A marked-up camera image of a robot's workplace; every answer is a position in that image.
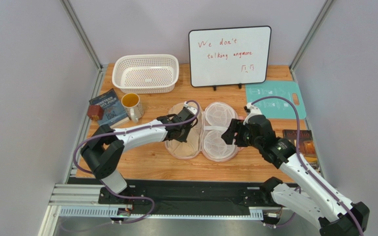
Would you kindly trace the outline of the beige bra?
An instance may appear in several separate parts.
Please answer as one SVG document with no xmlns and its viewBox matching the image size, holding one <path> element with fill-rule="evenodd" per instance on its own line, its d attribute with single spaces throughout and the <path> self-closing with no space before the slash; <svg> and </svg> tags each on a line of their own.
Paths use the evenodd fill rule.
<svg viewBox="0 0 378 236">
<path fill-rule="evenodd" d="M 203 132 L 203 109 L 197 117 L 198 123 L 192 128 L 187 137 L 187 142 L 179 142 L 176 140 L 166 141 L 166 150 L 175 158 L 192 159 L 201 152 L 201 134 Z"/>
</svg>

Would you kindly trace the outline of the aluminium frame rail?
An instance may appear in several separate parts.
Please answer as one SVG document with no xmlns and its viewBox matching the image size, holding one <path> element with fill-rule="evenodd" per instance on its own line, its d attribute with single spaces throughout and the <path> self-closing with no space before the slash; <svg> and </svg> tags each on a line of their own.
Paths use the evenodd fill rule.
<svg viewBox="0 0 378 236">
<path fill-rule="evenodd" d="M 262 182 L 196 182 L 133 180 L 114 196 L 97 184 L 57 184 L 50 205 L 63 216 L 261 220 L 268 213 L 288 209 L 318 222 L 328 212 L 295 184 L 272 187 Z"/>
</svg>

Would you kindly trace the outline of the white dry-erase board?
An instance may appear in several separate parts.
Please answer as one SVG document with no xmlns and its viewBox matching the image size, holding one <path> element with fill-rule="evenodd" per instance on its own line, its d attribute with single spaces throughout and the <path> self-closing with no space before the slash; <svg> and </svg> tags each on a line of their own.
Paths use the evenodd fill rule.
<svg viewBox="0 0 378 236">
<path fill-rule="evenodd" d="M 216 88 L 265 82 L 271 35 L 270 26 L 190 31 L 191 85 Z"/>
</svg>

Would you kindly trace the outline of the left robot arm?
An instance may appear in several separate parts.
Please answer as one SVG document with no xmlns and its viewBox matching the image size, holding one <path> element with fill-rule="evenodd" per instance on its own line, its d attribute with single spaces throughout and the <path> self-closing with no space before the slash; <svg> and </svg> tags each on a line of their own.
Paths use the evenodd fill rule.
<svg viewBox="0 0 378 236">
<path fill-rule="evenodd" d="M 120 194 L 128 187 L 117 170 L 122 154 L 151 143 L 186 142 L 199 113 L 198 108 L 184 105 L 176 115 L 161 116 L 134 128 L 112 129 L 109 125 L 103 125 L 87 139 L 80 155 L 96 179 L 111 192 Z"/>
</svg>

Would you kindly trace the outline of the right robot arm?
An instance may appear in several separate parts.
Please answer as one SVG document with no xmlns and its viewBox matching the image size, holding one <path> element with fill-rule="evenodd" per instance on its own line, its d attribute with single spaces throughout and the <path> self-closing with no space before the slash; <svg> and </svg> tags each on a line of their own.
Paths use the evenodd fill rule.
<svg viewBox="0 0 378 236">
<path fill-rule="evenodd" d="M 363 202 L 354 203 L 331 187 L 293 143 L 276 136 L 265 116 L 232 119 L 221 137 L 228 145 L 256 148 L 265 161 L 288 175 L 306 192 L 302 195 L 282 180 L 271 177 L 260 186 L 266 198 L 308 220 L 322 236 L 363 235 L 369 220 L 369 208 Z"/>
</svg>

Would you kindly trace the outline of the dark hardcover book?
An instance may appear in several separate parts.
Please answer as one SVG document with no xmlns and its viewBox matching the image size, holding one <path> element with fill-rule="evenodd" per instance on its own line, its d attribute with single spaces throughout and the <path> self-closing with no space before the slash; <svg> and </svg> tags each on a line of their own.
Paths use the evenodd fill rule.
<svg viewBox="0 0 378 236">
<path fill-rule="evenodd" d="M 317 153 L 314 146 L 313 135 L 311 130 L 300 130 L 300 139 L 297 142 L 297 130 L 285 129 L 283 130 L 283 137 L 288 139 L 294 145 L 299 144 L 299 150 L 310 163 L 310 165 L 316 170 L 320 171 Z"/>
</svg>

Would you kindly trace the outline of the blue paperback book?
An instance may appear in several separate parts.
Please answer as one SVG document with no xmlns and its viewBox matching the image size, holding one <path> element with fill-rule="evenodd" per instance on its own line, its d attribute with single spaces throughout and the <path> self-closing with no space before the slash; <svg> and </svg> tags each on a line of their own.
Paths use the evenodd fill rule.
<svg viewBox="0 0 378 236">
<path fill-rule="evenodd" d="M 103 109 L 103 116 L 97 121 L 99 126 L 107 124 L 115 128 L 129 121 L 128 114 L 113 88 L 89 100 L 89 105 L 99 105 Z"/>
</svg>

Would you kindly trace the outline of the teal folding board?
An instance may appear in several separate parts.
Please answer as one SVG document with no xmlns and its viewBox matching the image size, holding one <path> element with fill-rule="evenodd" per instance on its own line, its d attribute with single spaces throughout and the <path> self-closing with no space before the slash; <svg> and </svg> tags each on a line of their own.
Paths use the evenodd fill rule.
<svg viewBox="0 0 378 236">
<path fill-rule="evenodd" d="M 296 119 L 295 112 L 291 105 L 282 100 L 285 98 L 294 103 L 294 96 L 298 98 L 299 104 L 295 105 L 300 119 L 305 119 L 306 109 L 301 96 L 299 86 L 294 81 L 265 81 L 260 84 L 247 84 L 246 99 L 248 103 L 254 103 L 267 118 Z"/>
</svg>

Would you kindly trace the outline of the small red-brown cube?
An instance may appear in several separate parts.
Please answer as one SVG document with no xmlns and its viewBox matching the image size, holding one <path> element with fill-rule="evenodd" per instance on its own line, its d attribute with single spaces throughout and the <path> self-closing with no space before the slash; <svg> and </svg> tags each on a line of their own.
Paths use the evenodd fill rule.
<svg viewBox="0 0 378 236">
<path fill-rule="evenodd" d="M 87 110 L 87 116 L 90 120 L 99 121 L 103 119 L 104 109 L 100 105 L 90 105 Z"/>
</svg>

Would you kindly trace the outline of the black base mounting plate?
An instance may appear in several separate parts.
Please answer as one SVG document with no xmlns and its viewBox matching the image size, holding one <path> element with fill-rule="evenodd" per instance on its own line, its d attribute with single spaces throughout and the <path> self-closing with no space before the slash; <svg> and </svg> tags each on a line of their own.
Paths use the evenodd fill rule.
<svg viewBox="0 0 378 236">
<path fill-rule="evenodd" d="M 243 216 L 250 207 L 279 207 L 260 182 L 207 182 L 172 180 L 128 180 L 129 187 L 115 197 L 103 187 L 98 203 L 128 205 L 134 214 L 144 214 L 152 206 L 141 197 L 154 200 L 153 214 Z"/>
</svg>

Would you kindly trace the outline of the white plastic perforated basket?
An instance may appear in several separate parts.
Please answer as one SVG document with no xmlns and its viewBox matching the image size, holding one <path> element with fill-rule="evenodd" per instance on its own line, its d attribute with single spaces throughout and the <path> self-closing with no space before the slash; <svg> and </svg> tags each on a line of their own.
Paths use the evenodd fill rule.
<svg viewBox="0 0 378 236">
<path fill-rule="evenodd" d="M 173 55 L 123 56 L 114 65 L 112 84 L 123 93 L 168 93 L 174 89 L 179 71 L 179 62 Z"/>
</svg>

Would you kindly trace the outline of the floral cream mug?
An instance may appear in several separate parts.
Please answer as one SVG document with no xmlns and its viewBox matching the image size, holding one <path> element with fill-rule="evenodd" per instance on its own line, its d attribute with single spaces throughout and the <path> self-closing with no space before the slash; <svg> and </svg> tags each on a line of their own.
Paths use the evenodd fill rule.
<svg viewBox="0 0 378 236">
<path fill-rule="evenodd" d="M 125 108 L 129 118 L 138 123 L 144 115 L 144 108 L 140 96 L 136 93 L 127 93 L 121 98 L 121 104 Z"/>
</svg>

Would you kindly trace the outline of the floral mesh laundry bag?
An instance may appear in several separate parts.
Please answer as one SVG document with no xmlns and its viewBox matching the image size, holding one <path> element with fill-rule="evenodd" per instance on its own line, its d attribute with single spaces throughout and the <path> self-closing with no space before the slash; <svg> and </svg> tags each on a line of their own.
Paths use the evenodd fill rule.
<svg viewBox="0 0 378 236">
<path fill-rule="evenodd" d="M 227 145 L 221 135 L 228 129 L 231 120 L 238 117 L 236 111 L 226 103 L 213 102 L 208 105 L 203 110 L 200 153 L 214 162 L 225 162 L 235 157 L 240 148 Z"/>
</svg>

